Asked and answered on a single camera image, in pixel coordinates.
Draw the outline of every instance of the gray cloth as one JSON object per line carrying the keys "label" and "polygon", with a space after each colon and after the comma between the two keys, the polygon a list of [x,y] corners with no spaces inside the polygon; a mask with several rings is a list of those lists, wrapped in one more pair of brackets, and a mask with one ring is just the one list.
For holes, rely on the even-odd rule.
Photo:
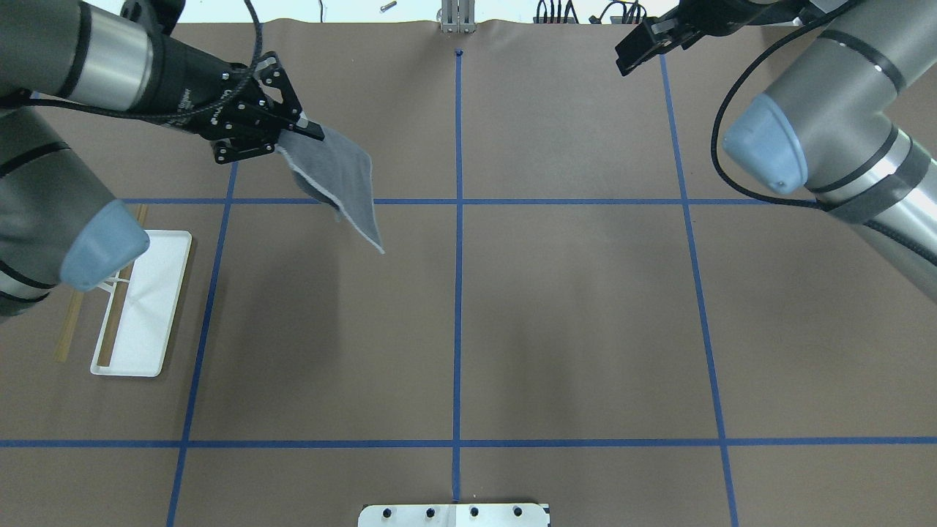
{"label": "gray cloth", "polygon": [[325,141],[284,130],[276,151],[290,164],[303,192],[344,215],[383,254],[374,216],[371,157],[335,130],[326,127],[322,130]]}

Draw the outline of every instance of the wooden strip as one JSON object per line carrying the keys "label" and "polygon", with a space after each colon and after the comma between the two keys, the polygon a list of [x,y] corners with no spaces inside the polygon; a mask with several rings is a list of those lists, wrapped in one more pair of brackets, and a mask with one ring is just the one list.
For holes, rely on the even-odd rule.
{"label": "wooden strip", "polygon": [[68,311],[65,314],[65,322],[62,324],[62,331],[59,333],[59,340],[55,345],[55,362],[65,362],[68,359],[68,352],[71,350],[71,341],[75,337],[75,328],[78,326],[78,313],[82,310],[83,298],[84,293],[81,291],[71,292],[71,300],[68,301]]}
{"label": "wooden strip", "polygon": [[[143,225],[146,221],[148,211],[146,204],[137,206],[137,222]],[[124,313],[124,303],[126,302],[126,290],[130,286],[130,276],[133,274],[133,262],[127,267],[121,269],[117,275],[119,279],[127,281],[118,281],[114,283],[113,300],[111,301],[111,314],[108,316],[107,324],[104,326],[104,338],[101,340],[101,351],[97,354],[97,365],[106,368],[111,365],[111,358],[114,353],[114,343],[117,341],[117,328],[120,327],[121,315]]]}

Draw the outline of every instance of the white mounting plate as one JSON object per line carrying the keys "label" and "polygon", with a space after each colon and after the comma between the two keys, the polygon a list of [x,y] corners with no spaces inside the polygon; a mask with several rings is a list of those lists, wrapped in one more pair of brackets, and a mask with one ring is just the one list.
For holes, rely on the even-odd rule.
{"label": "white mounting plate", "polygon": [[97,365],[104,327],[111,315],[113,294],[97,335],[91,372],[95,375],[156,377],[163,369],[172,320],[186,275],[192,234],[187,231],[147,231],[150,248],[133,263],[124,311],[117,326],[111,365]]}
{"label": "white mounting plate", "polygon": [[[519,508],[521,515],[514,510]],[[432,518],[426,511],[432,509]],[[548,504],[369,505],[358,527],[549,527]]]}

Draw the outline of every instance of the blue cap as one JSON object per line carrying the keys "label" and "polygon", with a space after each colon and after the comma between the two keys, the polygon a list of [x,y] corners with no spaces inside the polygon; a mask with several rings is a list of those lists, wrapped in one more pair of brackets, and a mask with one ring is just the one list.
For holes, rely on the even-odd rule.
{"label": "blue cap", "polygon": [[746,172],[779,194],[807,183],[807,158],[794,127],[774,99],[756,97],[725,132],[722,147]]}
{"label": "blue cap", "polygon": [[89,291],[133,262],[150,247],[150,237],[114,200],[97,214],[72,242],[59,278],[79,291]]}

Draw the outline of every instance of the white bracket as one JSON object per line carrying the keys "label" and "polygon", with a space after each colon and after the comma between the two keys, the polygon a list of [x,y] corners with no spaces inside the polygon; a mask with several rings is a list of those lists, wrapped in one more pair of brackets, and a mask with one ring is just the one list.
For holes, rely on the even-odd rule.
{"label": "white bracket", "polygon": [[439,15],[443,33],[475,33],[475,0],[442,0]]}
{"label": "white bracket", "polygon": [[548,504],[369,505],[358,527],[550,527]]}

